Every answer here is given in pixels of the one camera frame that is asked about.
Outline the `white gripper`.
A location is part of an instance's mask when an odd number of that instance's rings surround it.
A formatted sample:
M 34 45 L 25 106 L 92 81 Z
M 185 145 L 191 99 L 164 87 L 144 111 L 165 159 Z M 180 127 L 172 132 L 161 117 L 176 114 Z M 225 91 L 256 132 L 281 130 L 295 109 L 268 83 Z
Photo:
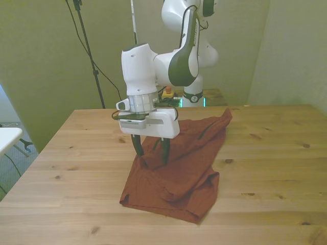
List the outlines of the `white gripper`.
M 120 112 L 119 117 L 124 117 L 119 119 L 120 128 L 123 133 L 131 134 L 133 147 L 139 157 L 144 155 L 140 135 L 162 138 L 160 142 L 161 158 L 162 163 L 167 165 L 170 154 L 170 139 L 175 138 L 180 132 L 176 110 L 159 108 L 148 114 Z

